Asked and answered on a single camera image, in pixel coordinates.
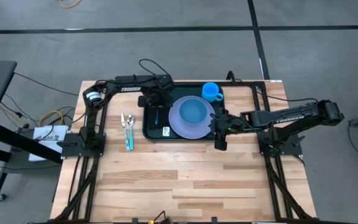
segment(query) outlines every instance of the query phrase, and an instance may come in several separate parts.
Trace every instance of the purple plate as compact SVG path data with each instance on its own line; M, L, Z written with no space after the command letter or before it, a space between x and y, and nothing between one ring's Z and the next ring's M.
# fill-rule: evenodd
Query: purple plate
M187 124L180 117L180 106L186 100L190 100L190 99L195 99L203 102L207 108L207 117L200 124L197 125ZM212 120L212 118L210 117L211 113L215 114L215 110L212 107L212 105L208 103L208 101L198 96L185 96L173 103L173 106L169 110L169 123L173 131L176 132L176 134L186 139L199 139L210 133L209 125L210 125L210 120Z

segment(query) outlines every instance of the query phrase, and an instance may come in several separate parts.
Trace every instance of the black tray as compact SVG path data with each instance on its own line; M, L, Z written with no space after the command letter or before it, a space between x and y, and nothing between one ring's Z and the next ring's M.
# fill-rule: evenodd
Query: black tray
M175 83L174 88L171 92L171 96L173 97L173 102L176 100L182 98L183 96L199 96L202 95L202 86L205 83ZM219 87L219 93L223 94L223 90L221 87ZM224 99L222 101L215 101L211 103L212 107L215 110L215 114L217 116L220 116L222 114L222 109L224 109ZM143 134L148 140L152 141L180 141L180 140L214 140L213 133L209 133L203 138L200 139L186 139L181 137L180 135L176 134L173 129L170 127L170 135L169 136L163 136L163 129L148 129L148 106L146 105L144 107L144 113L143 113Z

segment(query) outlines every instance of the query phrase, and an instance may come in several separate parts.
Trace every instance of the utensil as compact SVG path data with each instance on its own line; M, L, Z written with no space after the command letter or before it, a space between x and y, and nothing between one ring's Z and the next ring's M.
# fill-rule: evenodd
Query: utensil
M207 108L207 117L200 124L187 124L180 117L180 107L183 102L189 99L198 99L203 102ZM215 114L215 110L206 100L198 96L185 96L173 103L173 106L169 110L169 124L176 134L186 139L199 139L210 133L209 125L212 118L209 115L211 113Z
M128 152L129 151L128 133L126 131L126 122L123 113L121 113L121 122L122 122L123 132L125 133L126 152Z
M133 137L133 125L134 125L134 116L129 114L128 116L128 124L130 126L130 142L129 142L129 150L134 149L134 137Z
M180 117L187 124L197 125L207 117L205 104L198 99L188 99L180 106Z
M219 86L211 82L205 83L202 87L202 97L209 103L223 100L223 94L219 93Z

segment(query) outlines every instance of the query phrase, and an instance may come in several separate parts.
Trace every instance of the blue cup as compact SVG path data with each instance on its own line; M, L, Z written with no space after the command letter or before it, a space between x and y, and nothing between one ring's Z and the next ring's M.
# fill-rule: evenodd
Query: blue cup
M205 83L202 87L202 97L209 103L223 100L223 94L219 93L219 86L216 83Z

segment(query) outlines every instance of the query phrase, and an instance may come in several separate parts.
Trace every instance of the wooden tabletop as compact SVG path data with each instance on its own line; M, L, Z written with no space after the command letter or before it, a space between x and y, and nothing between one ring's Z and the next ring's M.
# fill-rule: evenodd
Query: wooden tabletop
M80 92L93 84L94 81L84 81ZM266 88L268 95L286 98L282 82L266 81ZM250 88L223 87L223 91L230 114L255 110ZM108 105L106 148L98 167L91 222L131 222L133 217L148 222L162 210L174 222L209 222L211 217L233 222L274 220L264 158L259 154L256 134L227 136L224 152L214 149L213 141L148 141L141 131L143 109L137 106L140 94L117 94ZM285 101L269 99L269 102L272 111L288 107ZM79 97L74 119L84 112L83 98ZM126 152L121 112L136 118L131 152ZM78 121L72 130L78 132L81 126L83 121ZM281 158L288 190L307 213L315 216L302 163L293 156ZM64 160L51 218L67 205L76 160ZM73 194L80 167L79 164ZM284 216L282 195L277 191ZM83 202L86 200L82 200L80 218L84 216Z

